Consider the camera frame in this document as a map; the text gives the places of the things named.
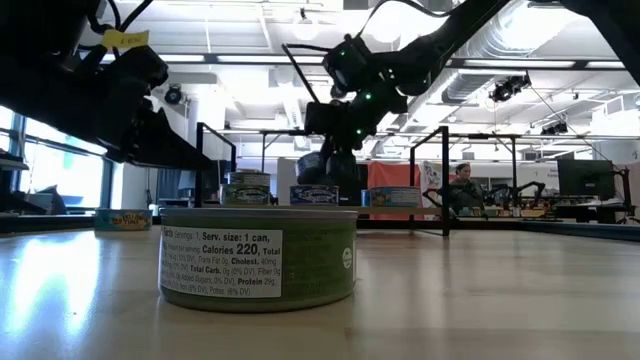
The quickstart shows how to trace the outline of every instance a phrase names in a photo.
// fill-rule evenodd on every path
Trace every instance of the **person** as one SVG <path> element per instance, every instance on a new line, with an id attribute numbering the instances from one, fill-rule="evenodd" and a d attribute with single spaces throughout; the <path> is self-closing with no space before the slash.
<path id="1" fill-rule="evenodd" d="M 464 163 L 456 166 L 456 178 L 451 184 L 451 208 L 458 212 L 463 208 L 484 210 L 484 195 L 478 182 L 471 180 L 471 165 Z"/>

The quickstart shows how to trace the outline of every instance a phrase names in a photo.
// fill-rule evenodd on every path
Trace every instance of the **can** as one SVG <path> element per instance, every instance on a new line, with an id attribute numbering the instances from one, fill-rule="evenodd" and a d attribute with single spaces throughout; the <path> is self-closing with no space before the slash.
<path id="1" fill-rule="evenodd" d="M 97 231 L 149 230 L 152 216 L 151 210 L 96 209 L 93 224 Z"/>
<path id="2" fill-rule="evenodd" d="M 245 185 L 271 185 L 271 175 L 262 172 L 233 172 L 229 173 L 229 184 L 245 184 Z"/>
<path id="3" fill-rule="evenodd" d="M 349 296 L 354 211 L 163 209 L 158 286 L 166 301 L 274 312 Z"/>
<path id="4" fill-rule="evenodd" d="M 245 184 L 224 184 L 220 187 L 222 205 L 268 205 L 269 187 Z"/>
<path id="5" fill-rule="evenodd" d="M 289 194 L 291 205 L 338 206 L 337 186 L 294 185 Z"/>
<path id="6" fill-rule="evenodd" d="M 371 206 L 371 191 L 369 190 L 362 190 L 362 206 L 364 207 L 369 207 Z"/>
<path id="7" fill-rule="evenodd" d="M 379 186 L 369 189 L 372 206 L 420 207 L 420 189 L 412 186 Z"/>

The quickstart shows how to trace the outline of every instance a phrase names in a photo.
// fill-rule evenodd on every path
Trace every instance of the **computer monitor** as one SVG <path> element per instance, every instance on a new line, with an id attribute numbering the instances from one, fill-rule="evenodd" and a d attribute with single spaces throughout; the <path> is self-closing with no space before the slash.
<path id="1" fill-rule="evenodd" d="M 558 160 L 560 195 L 616 196 L 613 163 L 608 160 Z"/>

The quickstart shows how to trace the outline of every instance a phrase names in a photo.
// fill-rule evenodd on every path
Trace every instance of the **yellow tag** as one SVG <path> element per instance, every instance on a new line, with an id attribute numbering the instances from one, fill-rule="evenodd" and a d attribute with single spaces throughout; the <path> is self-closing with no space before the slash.
<path id="1" fill-rule="evenodd" d="M 131 34 L 125 34 L 118 30 L 107 30 L 102 37 L 102 45 L 106 48 L 134 48 L 148 44 L 149 30 Z"/>

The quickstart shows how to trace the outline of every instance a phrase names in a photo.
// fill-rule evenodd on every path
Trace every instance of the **nutrition facts label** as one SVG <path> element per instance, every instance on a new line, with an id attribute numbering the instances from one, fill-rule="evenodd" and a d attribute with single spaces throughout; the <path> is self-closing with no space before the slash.
<path id="1" fill-rule="evenodd" d="M 162 227 L 160 285 L 224 298 L 282 293 L 282 231 Z"/>

